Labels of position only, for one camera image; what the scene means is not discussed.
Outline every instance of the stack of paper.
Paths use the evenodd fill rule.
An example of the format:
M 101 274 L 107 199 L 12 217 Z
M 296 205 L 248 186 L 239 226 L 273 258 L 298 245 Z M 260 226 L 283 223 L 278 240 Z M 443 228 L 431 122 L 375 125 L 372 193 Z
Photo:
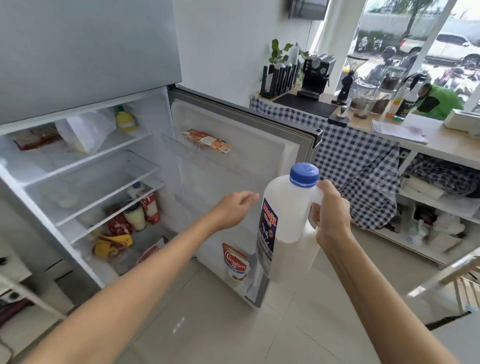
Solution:
M 401 126 L 389 122 L 372 120 L 372 131 L 376 134 L 391 135 L 412 142 L 427 144 L 428 140 L 422 129 L 416 126 Z

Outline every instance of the yellow bottle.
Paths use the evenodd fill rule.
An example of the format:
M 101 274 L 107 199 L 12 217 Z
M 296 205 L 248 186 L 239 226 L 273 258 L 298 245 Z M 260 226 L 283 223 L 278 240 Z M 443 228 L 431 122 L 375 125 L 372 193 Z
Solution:
M 133 116 L 125 111 L 122 105 L 118 105 L 118 113 L 115 117 L 117 126 L 124 132 L 133 132 L 137 128 L 135 119 Z

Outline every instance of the coffee grinder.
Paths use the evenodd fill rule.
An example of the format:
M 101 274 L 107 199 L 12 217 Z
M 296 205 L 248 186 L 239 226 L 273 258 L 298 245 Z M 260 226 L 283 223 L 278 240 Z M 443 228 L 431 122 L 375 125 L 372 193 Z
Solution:
M 308 97 L 318 101 L 330 80 L 330 74 L 335 61 L 335 56 L 327 54 L 305 58 L 302 69 L 305 76 L 297 96 Z
M 350 92 L 350 87 L 352 86 L 352 83 L 355 81 L 355 72 L 366 61 L 368 61 L 368 58 L 365 58 L 365 57 L 358 57 L 358 56 L 354 56 L 352 54 L 349 54 L 347 56 L 347 66 L 349 67 L 350 71 L 343 78 L 343 80 L 342 80 L 343 87 L 340 90 L 340 93 L 337 95 L 337 97 L 333 98 L 332 104 L 337 104 L 337 105 L 346 105 L 347 104 L 348 93 Z

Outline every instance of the blue bottle cap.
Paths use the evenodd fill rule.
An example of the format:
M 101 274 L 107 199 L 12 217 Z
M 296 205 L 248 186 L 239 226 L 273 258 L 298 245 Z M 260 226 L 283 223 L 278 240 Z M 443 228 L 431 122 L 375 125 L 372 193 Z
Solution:
M 318 168 L 310 163 L 295 163 L 290 170 L 290 182 L 298 187 L 310 188 L 318 181 Z

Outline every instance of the milk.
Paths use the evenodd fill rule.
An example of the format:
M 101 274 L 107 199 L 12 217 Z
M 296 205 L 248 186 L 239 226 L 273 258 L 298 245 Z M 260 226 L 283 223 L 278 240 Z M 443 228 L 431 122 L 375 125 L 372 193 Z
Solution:
M 290 175 L 272 180 L 262 198 L 257 232 L 257 257 L 269 279 L 277 282 L 308 273 L 319 246 L 308 222 L 312 202 L 323 192 L 315 186 L 318 169 L 296 163 Z

